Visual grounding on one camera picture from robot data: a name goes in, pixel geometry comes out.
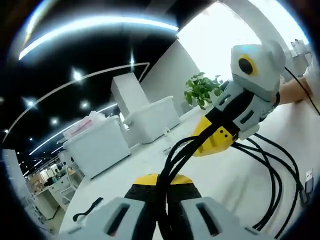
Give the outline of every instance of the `black ceiling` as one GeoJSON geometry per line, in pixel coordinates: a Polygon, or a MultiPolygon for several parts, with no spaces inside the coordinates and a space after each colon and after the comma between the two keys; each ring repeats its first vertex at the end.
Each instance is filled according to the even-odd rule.
{"type": "MultiPolygon", "coordinates": [[[[26,9],[32,9],[30,6],[35,7],[37,4],[34,0],[25,2],[29,4],[29,8],[26,9]]],[[[181,28],[210,2],[209,0],[58,0],[36,26],[26,46],[57,26],[81,17],[101,14],[148,16],[181,28]]],[[[1,16],[8,15],[7,18],[12,19],[12,13],[17,15],[18,10],[15,10],[9,1],[7,10],[1,16]]],[[[20,18],[16,19],[20,21],[19,23],[14,22],[5,26],[8,29],[7,33],[12,35],[6,36],[7,41],[2,42],[2,53],[9,53],[9,46],[14,40],[13,33],[18,32],[17,26],[22,26],[30,13],[31,11],[18,14],[20,18]]],[[[150,69],[175,40],[174,32],[161,28],[115,24],[79,31],[44,43],[21,61],[2,54],[1,62],[6,63],[6,67],[1,68],[0,97],[4,99],[4,102],[0,103],[1,142],[5,136],[3,131],[8,129],[26,109],[25,100],[32,98],[36,100],[69,82],[72,79],[73,68],[81,70],[83,74],[90,74],[127,65],[133,53],[136,63],[148,62],[150,69]]],[[[32,155],[32,158],[29,153],[48,137],[83,118],[91,110],[107,106],[110,103],[110,86],[114,76],[133,71],[139,78],[143,70],[143,66],[120,69],[63,88],[28,111],[8,134],[3,147],[20,152],[18,158],[20,162],[24,161],[24,164],[34,165],[31,162],[32,158],[52,157],[51,152],[60,146],[57,141],[62,136],[57,136],[44,145],[32,155]],[[89,109],[79,108],[82,100],[90,102],[89,109]],[[50,125],[52,117],[59,118],[59,125],[50,125]]],[[[119,114],[119,109],[113,108],[104,113],[119,114]]]]}

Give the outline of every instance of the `green leaves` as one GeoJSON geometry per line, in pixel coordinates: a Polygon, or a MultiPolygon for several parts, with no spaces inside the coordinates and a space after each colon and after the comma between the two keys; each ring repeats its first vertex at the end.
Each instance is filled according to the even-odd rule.
{"type": "Polygon", "coordinates": [[[189,79],[186,83],[191,88],[195,85],[194,82],[191,79],[189,79]]]}
{"type": "Polygon", "coordinates": [[[198,104],[199,104],[200,107],[203,107],[203,106],[205,105],[205,101],[202,100],[202,99],[199,99],[197,102],[198,102],[198,104]]]}
{"type": "Polygon", "coordinates": [[[184,98],[188,102],[188,104],[192,104],[192,93],[191,92],[184,92],[184,98]]]}
{"type": "Polygon", "coordinates": [[[201,93],[201,87],[199,85],[196,85],[192,88],[193,92],[197,95],[202,95],[201,93]]]}
{"type": "Polygon", "coordinates": [[[200,72],[198,75],[192,76],[191,79],[185,83],[189,89],[184,92],[185,100],[191,105],[193,99],[196,99],[201,109],[205,109],[204,106],[206,103],[212,103],[210,92],[213,91],[216,96],[220,96],[223,92],[218,83],[218,77],[220,77],[220,75],[216,75],[214,80],[204,77],[204,75],[204,72],[200,72]]]}
{"type": "Polygon", "coordinates": [[[220,96],[222,94],[222,90],[220,88],[216,88],[214,90],[214,95],[216,95],[217,97],[220,96]]]}

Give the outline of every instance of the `window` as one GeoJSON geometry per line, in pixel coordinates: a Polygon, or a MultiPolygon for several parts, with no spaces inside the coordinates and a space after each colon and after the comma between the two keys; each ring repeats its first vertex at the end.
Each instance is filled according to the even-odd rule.
{"type": "Polygon", "coordinates": [[[277,0],[249,0],[265,15],[272,25],[280,33],[290,50],[293,49],[291,42],[295,39],[303,40],[304,44],[309,41],[297,24],[295,19],[277,0]]]}
{"type": "Polygon", "coordinates": [[[215,2],[190,21],[177,35],[194,63],[206,76],[220,80],[232,77],[231,48],[261,44],[254,31],[229,7],[215,2]]]}

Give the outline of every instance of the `white pillar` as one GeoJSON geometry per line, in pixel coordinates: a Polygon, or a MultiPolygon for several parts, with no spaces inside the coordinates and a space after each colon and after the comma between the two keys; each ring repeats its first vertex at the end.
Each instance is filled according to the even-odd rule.
{"type": "Polygon", "coordinates": [[[24,198],[31,198],[31,193],[19,166],[16,151],[12,149],[4,149],[2,154],[8,178],[11,181],[15,194],[20,200],[24,198]]]}
{"type": "Polygon", "coordinates": [[[129,113],[150,104],[135,74],[132,72],[115,76],[112,80],[111,92],[125,118],[129,113]]]}

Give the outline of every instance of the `white table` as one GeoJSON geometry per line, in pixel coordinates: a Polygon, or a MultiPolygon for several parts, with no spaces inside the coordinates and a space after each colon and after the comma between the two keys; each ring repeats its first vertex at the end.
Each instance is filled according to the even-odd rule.
{"type": "MultiPolygon", "coordinates": [[[[177,139],[187,137],[201,115],[201,111],[193,109],[182,116],[182,123],[172,130],[175,137],[177,139]]],[[[320,117],[317,117],[306,102],[277,107],[265,121],[260,123],[259,133],[284,147],[294,157],[302,184],[306,180],[306,171],[311,168],[317,181],[320,171],[320,117]]],[[[252,139],[256,140],[262,149],[282,158],[292,166],[281,151],[256,137],[252,139]]],[[[166,141],[161,137],[151,144],[133,149],[130,157],[93,180],[85,177],[69,204],[60,232],[78,226],[79,223],[72,220],[73,215],[86,211],[98,197],[103,197],[103,201],[94,211],[98,211],[114,197],[124,196],[137,177],[160,173],[166,160],[166,156],[162,153],[165,145],[166,141]]],[[[296,183],[282,165],[273,159],[270,161],[281,176],[283,184],[278,209],[263,229],[274,237],[288,215],[296,183]]],[[[214,198],[237,215],[242,225],[253,226],[268,209],[271,197],[268,169],[232,147],[221,153],[192,157],[180,173],[193,180],[203,197],[214,198]]],[[[289,225],[295,221],[301,209],[298,200],[289,225]]],[[[162,239],[158,227],[153,239],[162,239]]]]}
{"type": "Polygon", "coordinates": [[[68,178],[65,175],[54,184],[45,187],[42,191],[37,192],[31,198],[41,214],[47,220],[54,216],[58,206],[62,207],[64,211],[67,211],[68,203],[64,203],[63,196],[60,194],[60,192],[69,185],[68,178]]]}

